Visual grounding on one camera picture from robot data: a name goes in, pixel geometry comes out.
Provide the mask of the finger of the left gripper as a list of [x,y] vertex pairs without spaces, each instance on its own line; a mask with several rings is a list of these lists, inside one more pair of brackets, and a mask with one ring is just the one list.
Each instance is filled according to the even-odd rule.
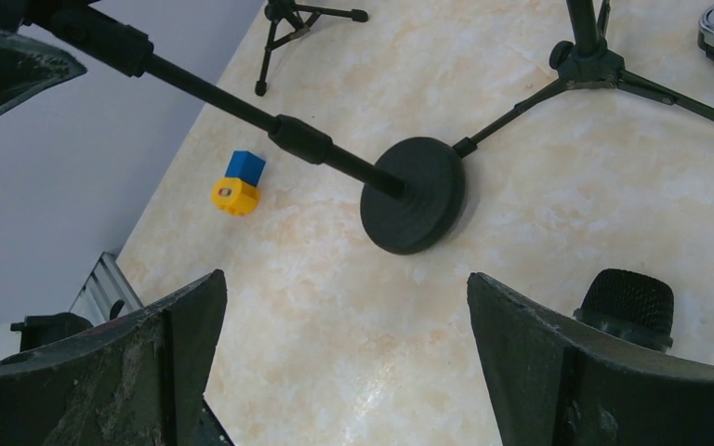
[[0,29],[0,116],[85,73],[87,68],[66,51]]

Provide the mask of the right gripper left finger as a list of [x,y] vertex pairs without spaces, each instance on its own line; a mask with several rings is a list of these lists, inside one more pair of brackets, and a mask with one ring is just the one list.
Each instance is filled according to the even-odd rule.
[[0,445],[224,445],[204,393],[221,270],[145,308],[0,361]]

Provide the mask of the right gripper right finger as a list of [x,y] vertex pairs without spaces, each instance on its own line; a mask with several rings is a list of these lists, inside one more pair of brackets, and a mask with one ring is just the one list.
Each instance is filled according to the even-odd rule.
[[506,445],[714,445],[714,365],[599,331],[474,273],[467,301]]

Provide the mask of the black microphone orange end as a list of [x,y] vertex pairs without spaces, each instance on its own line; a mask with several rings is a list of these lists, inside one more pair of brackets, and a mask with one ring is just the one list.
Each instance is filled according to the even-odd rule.
[[574,316],[577,321],[643,348],[666,353],[673,345],[672,288],[634,271],[602,270]]

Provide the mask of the black round-base mic stand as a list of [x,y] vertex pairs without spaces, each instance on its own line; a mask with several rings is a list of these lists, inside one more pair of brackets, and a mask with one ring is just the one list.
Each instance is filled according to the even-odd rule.
[[436,138],[402,140],[370,164],[298,118],[272,116],[155,55],[146,33],[97,11],[88,1],[31,1],[26,20],[118,72],[154,76],[265,131],[281,150],[362,182],[364,231],[389,253],[406,256],[431,248],[461,215],[466,172],[455,150]]

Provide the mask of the tripod stand with shock mount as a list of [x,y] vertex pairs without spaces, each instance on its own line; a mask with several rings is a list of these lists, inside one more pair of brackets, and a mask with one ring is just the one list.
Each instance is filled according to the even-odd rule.
[[[264,8],[264,16],[270,22],[270,28],[264,46],[260,74],[255,84],[255,94],[259,97],[263,97],[268,90],[267,77],[273,51],[309,33],[313,24],[321,16],[350,19],[359,23],[369,21],[369,14],[362,9],[344,10],[314,7],[301,5],[294,0],[268,1]],[[278,37],[278,28],[282,22],[286,22],[291,27],[291,31]]]

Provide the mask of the black tripod clip stand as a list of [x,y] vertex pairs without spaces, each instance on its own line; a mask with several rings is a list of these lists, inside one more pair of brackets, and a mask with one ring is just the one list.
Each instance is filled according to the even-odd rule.
[[551,50],[549,66],[557,72],[558,78],[515,104],[475,135],[458,141],[454,146],[457,155],[465,157],[475,152],[482,141],[535,105],[577,89],[619,89],[668,106],[681,107],[714,123],[714,108],[626,69],[623,57],[608,48],[605,38],[611,11],[609,1],[603,1],[599,11],[594,10],[590,1],[568,0],[566,5],[575,40],[560,41]]

